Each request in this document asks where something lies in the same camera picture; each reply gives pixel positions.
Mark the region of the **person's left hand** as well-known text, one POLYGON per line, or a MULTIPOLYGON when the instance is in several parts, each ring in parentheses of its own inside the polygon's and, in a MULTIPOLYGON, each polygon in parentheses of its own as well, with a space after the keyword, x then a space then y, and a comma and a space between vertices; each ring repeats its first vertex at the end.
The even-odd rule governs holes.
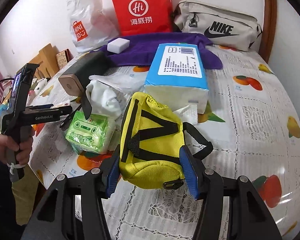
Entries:
POLYGON ((7 163, 6 149, 9 149, 13 152, 17 152, 15 158, 20 165, 27 164, 32 151, 34 134, 35 131, 31 128, 28 139, 21 142, 19 145, 10 136, 0 134, 0 162, 3 164, 7 163))

